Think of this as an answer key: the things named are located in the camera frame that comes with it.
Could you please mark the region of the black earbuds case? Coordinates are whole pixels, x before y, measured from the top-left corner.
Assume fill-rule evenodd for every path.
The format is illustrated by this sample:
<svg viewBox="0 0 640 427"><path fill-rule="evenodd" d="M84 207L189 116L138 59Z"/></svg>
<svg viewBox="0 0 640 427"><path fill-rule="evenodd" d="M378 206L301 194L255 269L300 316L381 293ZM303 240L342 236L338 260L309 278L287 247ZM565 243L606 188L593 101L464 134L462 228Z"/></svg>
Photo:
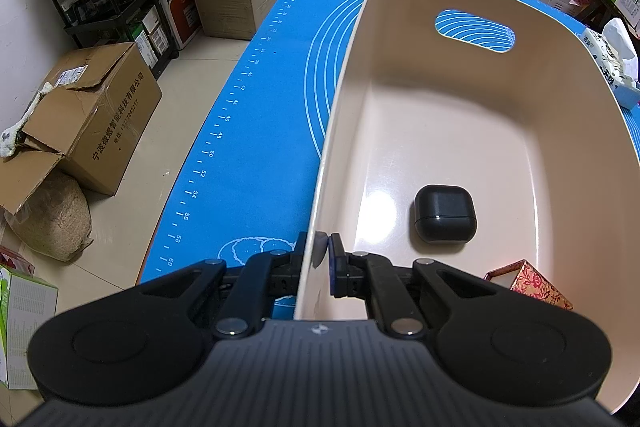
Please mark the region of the black earbuds case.
<svg viewBox="0 0 640 427"><path fill-rule="evenodd" d="M477 231L472 196L461 186L425 185L413 209L414 228L426 243L468 243Z"/></svg>

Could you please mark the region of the small red patterned box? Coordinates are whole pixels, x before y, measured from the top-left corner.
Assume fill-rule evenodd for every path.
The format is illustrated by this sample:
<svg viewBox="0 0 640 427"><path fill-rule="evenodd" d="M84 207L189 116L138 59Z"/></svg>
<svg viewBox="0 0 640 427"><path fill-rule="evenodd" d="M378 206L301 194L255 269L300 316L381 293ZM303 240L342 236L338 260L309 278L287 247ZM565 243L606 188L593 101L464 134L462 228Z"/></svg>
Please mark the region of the small red patterned box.
<svg viewBox="0 0 640 427"><path fill-rule="evenodd" d="M491 270L485 274L484 280L508 288L510 291L544 301L549 305L565 310L574 309L570 300L526 259Z"/></svg>

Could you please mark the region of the beige plastic storage basket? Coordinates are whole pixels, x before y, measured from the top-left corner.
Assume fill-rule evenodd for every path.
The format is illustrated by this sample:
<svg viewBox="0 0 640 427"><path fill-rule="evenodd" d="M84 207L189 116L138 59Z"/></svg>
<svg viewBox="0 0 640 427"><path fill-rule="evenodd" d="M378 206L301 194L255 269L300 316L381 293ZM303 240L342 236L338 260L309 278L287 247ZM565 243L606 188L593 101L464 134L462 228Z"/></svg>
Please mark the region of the beige plastic storage basket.
<svg viewBox="0 0 640 427"><path fill-rule="evenodd" d="M477 231L426 243L413 202L461 186ZM521 0L364 0L326 126L311 233L481 277L526 259L596 323L598 398L639 386L639 158L576 31Z"/></svg>

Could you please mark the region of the blue silicone baking mat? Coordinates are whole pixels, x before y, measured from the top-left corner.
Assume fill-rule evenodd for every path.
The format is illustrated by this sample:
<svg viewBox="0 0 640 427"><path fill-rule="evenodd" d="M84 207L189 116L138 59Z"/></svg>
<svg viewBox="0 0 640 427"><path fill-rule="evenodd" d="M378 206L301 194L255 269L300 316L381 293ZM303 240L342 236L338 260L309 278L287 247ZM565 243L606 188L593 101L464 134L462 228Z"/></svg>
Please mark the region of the blue silicone baking mat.
<svg viewBox="0 0 640 427"><path fill-rule="evenodd" d="M582 36L582 24L521 0ZM242 265L292 251L306 232L300 286L326 287L331 234L311 233L326 126L364 0L278 0L195 139L145 258L142 282L204 260ZM620 108L639 156L639 115Z"/></svg>

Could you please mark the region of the burlap sack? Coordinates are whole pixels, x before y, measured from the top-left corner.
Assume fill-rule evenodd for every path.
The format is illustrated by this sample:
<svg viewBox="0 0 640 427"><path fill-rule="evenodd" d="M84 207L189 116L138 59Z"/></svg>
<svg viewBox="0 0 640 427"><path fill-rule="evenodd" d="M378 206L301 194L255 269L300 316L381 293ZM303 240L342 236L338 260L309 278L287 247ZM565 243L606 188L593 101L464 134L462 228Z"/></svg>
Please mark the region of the burlap sack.
<svg viewBox="0 0 640 427"><path fill-rule="evenodd" d="M22 208L5 211L4 219L32 251L59 262L73 262L92 243L86 196L63 171L49 173Z"/></svg>

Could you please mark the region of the open cardboard box on floor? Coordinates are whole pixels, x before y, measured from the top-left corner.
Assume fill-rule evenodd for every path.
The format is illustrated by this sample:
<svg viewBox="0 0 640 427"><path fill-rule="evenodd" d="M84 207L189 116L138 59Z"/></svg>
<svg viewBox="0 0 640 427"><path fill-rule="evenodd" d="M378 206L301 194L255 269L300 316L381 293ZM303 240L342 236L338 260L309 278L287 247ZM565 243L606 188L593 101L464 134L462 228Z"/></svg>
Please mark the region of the open cardboard box on floor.
<svg viewBox="0 0 640 427"><path fill-rule="evenodd" d="M114 195L162 91L133 42L73 50L1 161L1 208L17 213L44 179L62 170L89 190Z"/></svg>

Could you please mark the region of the green white carton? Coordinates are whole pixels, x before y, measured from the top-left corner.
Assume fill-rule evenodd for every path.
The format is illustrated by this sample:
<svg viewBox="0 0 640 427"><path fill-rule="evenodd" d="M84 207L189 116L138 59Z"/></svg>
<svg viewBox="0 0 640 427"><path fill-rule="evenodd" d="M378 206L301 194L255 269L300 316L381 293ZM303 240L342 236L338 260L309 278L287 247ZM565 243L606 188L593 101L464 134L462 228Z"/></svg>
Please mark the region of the green white carton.
<svg viewBox="0 0 640 427"><path fill-rule="evenodd" d="M1 268L1 382L9 390L35 390L27 348L35 331L55 314L58 288Z"/></svg>

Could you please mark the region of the white tissue pack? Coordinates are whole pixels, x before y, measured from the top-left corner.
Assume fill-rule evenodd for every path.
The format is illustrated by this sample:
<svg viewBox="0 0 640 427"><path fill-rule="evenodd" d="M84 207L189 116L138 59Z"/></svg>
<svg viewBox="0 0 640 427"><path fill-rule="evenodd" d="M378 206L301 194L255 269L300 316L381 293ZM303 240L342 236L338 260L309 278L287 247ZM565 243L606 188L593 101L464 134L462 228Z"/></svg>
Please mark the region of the white tissue pack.
<svg viewBox="0 0 640 427"><path fill-rule="evenodd" d="M639 59L624 22L612 18L603 32L586 28L582 43L596 61L621 108L634 109L640 100Z"/></svg>

